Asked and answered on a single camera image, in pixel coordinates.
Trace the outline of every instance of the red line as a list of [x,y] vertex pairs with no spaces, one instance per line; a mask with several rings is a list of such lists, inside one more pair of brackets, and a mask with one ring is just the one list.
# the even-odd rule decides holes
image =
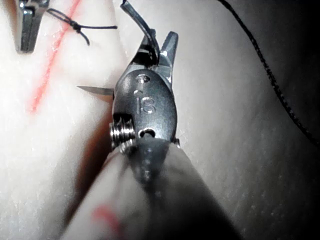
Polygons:
[[104,220],[106,221],[110,228],[118,235],[121,235],[120,231],[120,224],[117,220],[117,216],[114,212],[112,212],[108,207],[101,205],[98,206],[93,212],[92,212],[92,218],[94,220]]
[[[67,15],[72,18],[74,15],[76,8],[78,4],[80,3],[81,0],[74,0],[72,3],[72,6],[67,13]],[[49,55],[49,61],[46,66],[46,71],[42,75],[42,78],[40,80],[40,85],[35,89],[33,98],[31,100],[31,107],[29,108],[29,111],[34,114],[37,111],[37,108],[39,106],[39,103],[41,99],[43,98],[43,95],[48,87],[49,79],[50,79],[50,74],[51,74],[51,68],[55,62],[59,47],[61,45],[62,39],[68,30],[69,25],[64,23],[62,30],[59,31],[57,39],[53,42],[53,44],[50,46],[50,55]]]

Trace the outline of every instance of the gray shaft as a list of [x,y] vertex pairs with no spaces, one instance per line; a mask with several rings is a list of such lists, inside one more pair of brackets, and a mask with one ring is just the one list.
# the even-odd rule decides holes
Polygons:
[[239,239],[186,154],[173,143],[145,137],[138,147],[120,146],[108,156],[62,239],[219,236]]

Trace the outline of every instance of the metal spring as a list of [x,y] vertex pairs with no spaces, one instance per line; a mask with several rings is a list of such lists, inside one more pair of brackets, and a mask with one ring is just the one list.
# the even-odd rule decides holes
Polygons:
[[126,141],[135,139],[135,130],[132,120],[124,121],[122,118],[117,122],[110,123],[110,137],[112,150]]

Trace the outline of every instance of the metal forceps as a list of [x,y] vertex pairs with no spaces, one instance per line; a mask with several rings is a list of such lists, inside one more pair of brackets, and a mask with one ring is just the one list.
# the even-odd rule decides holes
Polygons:
[[15,0],[15,47],[19,54],[31,54],[34,51],[41,20],[49,2],[50,0]]

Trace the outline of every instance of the metal jaw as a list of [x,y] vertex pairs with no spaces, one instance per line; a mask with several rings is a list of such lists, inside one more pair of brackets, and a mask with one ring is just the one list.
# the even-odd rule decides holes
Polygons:
[[[113,91],[112,148],[144,136],[179,146],[177,108],[172,90],[178,34],[169,32],[160,50],[156,31],[148,27],[129,2],[124,1],[121,8],[138,24],[144,38]],[[108,88],[80,88],[99,95],[112,92]]]
[[31,54],[36,45],[40,23],[50,0],[16,0],[17,34],[15,47],[19,54]]

